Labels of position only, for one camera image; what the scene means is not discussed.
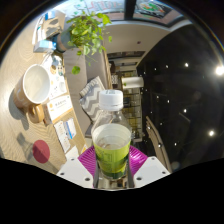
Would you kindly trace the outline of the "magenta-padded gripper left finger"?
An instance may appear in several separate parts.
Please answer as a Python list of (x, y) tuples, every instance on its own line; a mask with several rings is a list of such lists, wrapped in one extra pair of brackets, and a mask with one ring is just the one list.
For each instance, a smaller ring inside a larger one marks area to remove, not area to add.
[(97, 162), (94, 147), (78, 154), (73, 148), (66, 155), (67, 161), (61, 166), (57, 176), (84, 188), (94, 187)]

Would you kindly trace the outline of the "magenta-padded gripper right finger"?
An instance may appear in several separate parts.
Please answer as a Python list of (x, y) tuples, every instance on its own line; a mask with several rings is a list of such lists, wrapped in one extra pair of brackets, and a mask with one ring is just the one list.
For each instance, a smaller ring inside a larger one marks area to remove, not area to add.
[(130, 188), (140, 188), (163, 177), (170, 172), (155, 157), (148, 157), (137, 148), (131, 146), (128, 159), (128, 183)]

